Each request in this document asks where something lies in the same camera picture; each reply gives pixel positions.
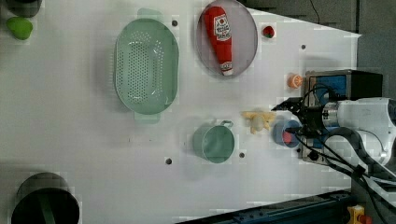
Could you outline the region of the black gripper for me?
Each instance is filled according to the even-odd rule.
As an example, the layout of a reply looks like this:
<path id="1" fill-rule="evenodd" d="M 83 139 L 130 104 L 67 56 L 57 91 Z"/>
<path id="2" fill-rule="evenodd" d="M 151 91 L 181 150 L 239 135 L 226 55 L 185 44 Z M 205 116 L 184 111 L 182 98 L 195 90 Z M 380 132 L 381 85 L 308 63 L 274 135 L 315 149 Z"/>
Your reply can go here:
<path id="1" fill-rule="evenodd" d="M 290 97 L 279 105 L 272 108 L 272 111 L 286 111 L 298 112 L 302 108 L 302 97 Z M 317 135 L 322 134 L 324 129 L 322 121 L 322 106 L 304 106 L 300 111 L 298 118 L 303 124 L 303 127 L 289 127 L 285 129 L 287 133 L 303 134 L 303 135 Z"/>

